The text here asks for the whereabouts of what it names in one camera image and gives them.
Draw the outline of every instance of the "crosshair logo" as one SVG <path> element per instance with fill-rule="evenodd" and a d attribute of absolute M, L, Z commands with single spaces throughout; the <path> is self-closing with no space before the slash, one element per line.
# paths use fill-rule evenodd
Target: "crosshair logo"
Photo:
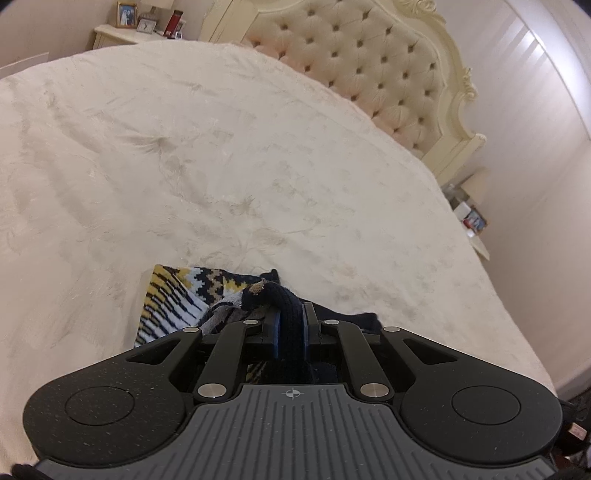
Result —
<path fill-rule="evenodd" d="M 302 395 L 302 392 L 299 390 L 296 390 L 295 388 L 292 388 L 292 389 L 288 390 L 287 392 L 285 392 L 285 395 L 287 395 L 288 397 L 290 397 L 293 400 L 294 398 L 297 398 L 300 395 Z"/>

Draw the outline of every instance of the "lamp shade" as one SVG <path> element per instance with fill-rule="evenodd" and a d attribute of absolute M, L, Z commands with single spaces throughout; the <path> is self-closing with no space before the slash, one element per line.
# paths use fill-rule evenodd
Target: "lamp shade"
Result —
<path fill-rule="evenodd" d="M 488 191 L 488 177 L 490 175 L 491 172 L 488 168 L 479 168 L 460 185 L 460 188 L 466 192 L 474 203 L 481 204 Z"/>
<path fill-rule="evenodd" d="M 174 0 L 141 0 L 144 5 L 158 8 L 172 8 Z"/>

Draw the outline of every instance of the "circular indentation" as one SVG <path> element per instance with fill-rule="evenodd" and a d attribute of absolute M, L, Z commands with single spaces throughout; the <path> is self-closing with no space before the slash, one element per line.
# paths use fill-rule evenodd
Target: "circular indentation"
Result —
<path fill-rule="evenodd" d="M 116 387 L 90 387 L 66 402 L 68 416 L 82 425 L 109 425 L 124 419 L 134 409 L 133 396 Z"/>
<path fill-rule="evenodd" d="M 480 425 L 507 423 L 521 409 L 519 400 L 513 393 L 488 385 L 460 390 L 453 396 L 452 406 L 460 417 Z"/>

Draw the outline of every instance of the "table lamp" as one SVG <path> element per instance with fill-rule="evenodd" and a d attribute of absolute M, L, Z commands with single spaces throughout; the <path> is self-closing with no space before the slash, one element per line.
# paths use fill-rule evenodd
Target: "table lamp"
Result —
<path fill-rule="evenodd" d="M 139 15 L 139 20 L 146 18 L 147 20 L 158 21 L 158 14 L 156 13 L 157 8 L 170 9 L 173 7 L 174 0 L 141 0 L 143 5 L 149 5 L 152 8 L 149 12 L 144 12 Z"/>
<path fill-rule="evenodd" d="M 460 185 L 460 188 L 474 203 L 480 205 L 488 191 L 488 177 L 490 175 L 491 172 L 488 168 L 479 168 Z"/>

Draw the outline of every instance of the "bed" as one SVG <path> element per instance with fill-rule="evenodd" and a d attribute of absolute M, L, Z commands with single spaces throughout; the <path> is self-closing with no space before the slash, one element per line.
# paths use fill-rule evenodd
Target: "bed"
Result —
<path fill-rule="evenodd" d="M 131 348 L 155 264 L 277 268 L 552 389 L 427 168 L 441 138 L 421 162 L 285 62 L 189 41 L 33 67 L 0 81 L 0 111 L 1 469 L 34 459 L 35 389 Z"/>
<path fill-rule="evenodd" d="M 254 48 L 351 100 L 439 185 L 486 142 L 462 121 L 478 91 L 433 0 L 216 0 L 200 40 Z"/>

